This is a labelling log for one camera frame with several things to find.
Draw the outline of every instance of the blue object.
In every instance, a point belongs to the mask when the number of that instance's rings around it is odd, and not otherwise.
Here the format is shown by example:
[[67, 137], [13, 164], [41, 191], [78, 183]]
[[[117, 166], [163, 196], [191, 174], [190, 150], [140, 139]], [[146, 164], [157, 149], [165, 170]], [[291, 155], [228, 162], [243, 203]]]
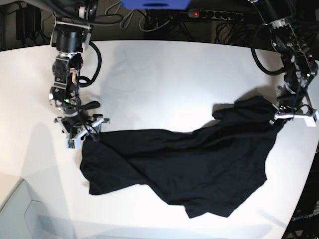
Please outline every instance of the blue object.
[[190, 0], [122, 0], [127, 9], [186, 9]]

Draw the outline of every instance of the black t-shirt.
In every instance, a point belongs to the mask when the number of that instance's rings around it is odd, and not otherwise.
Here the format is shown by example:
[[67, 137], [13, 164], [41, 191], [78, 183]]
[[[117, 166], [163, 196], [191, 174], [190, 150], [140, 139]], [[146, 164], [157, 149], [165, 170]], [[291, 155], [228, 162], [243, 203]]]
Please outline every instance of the black t-shirt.
[[98, 143], [85, 140], [80, 168], [92, 195], [147, 184], [166, 203], [184, 205], [190, 218], [227, 217], [266, 181], [265, 160], [284, 125], [269, 124], [275, 112], [257, 96], [214, 112], [220, 123], [192, 134], [102, 133]]

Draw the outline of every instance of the black cloth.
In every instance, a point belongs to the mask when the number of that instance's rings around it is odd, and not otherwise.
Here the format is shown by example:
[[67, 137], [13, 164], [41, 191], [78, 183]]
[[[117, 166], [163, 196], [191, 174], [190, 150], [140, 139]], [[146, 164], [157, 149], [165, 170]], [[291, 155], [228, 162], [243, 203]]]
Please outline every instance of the black cloth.
[[265, 160], [283, 127], [282, 120], [269, 124], [275, 112], [257, 96], [214, 112], [220, 123], [192, 134], [102, 133], [99, 143], [85, 140], [80, 168], [92, 195], [147, 184], [166, 203], [184, 205], [190, 218], [227, 217], [266, 181]]

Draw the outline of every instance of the tabletop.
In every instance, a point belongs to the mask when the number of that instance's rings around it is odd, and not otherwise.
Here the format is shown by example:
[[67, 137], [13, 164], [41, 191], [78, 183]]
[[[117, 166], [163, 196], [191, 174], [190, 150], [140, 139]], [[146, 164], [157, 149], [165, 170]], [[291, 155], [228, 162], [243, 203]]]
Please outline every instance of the tabletop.
[[[257, 92], [274, 101], [283, 76], [256, 66], [250, 49], [192, 42], [96, 42], [103, 63], [96, 82], [80, 90], [83, 103], [98, 100], [97, 113], [110, 118], [102, 131], [161, 128], [191, 132], [212, 121], [214, 106]], [[257, 51], [269, 70], [281, 67], [274, 52]], [[0, 173], [28, 183], [43, 202], [48, 230], [61, 238], [94, 235], [174, 239], [279, 239], [305, 185], [319, 128], [295, 119], [279, 132], [266, 160], [268, 180], [228, 218], [205, 214], [189, 219], [182, 206], [169, 206], [148, 186], [101, 196], [88, 193], [79, 164], [81, 151], [66, 150], [64, 134], [48, 101], [57, 52], [39, 46], [0, 52]], [[92, 77], [97, 57], [82, 54], [81, 75]], [[318, 78], [309, 88], [319, 106]]]

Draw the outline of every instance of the power strip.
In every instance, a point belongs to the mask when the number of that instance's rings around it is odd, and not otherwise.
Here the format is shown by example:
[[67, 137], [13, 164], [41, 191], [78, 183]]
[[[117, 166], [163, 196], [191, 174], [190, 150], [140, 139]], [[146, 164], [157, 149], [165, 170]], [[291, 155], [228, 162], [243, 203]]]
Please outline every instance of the power strip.
[[213, 10], [188, 10], [190, 18], [227, 20], [227, 21], [244, 21], [244, 14], [230, 11], [213, 11]]

